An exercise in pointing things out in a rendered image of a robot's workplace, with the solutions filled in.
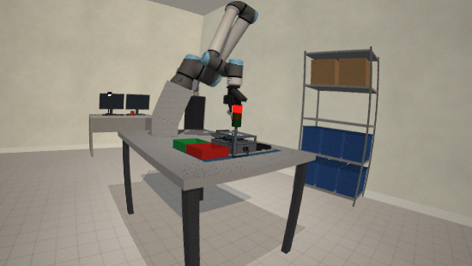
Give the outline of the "red bin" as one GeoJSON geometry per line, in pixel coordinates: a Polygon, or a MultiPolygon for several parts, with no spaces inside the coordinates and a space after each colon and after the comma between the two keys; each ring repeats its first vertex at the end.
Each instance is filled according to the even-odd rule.
{"type": "Polygon", "coordinates": [[[228,157],[229,148],[212,142],[194,143],[186,144],[186,153],[200,160],[207,160],[228,157]]]}

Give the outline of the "green bin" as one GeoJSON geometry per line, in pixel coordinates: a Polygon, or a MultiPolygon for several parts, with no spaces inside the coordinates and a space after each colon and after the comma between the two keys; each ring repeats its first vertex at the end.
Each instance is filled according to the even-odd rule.
{"type": "Polygon", "coordinates": [[[173,147],[185,153],[186,153],[186,144],[194,144],[194,143],[207,143],[207,141],[204,141],[198,138],[173,139],[173,147]]]}

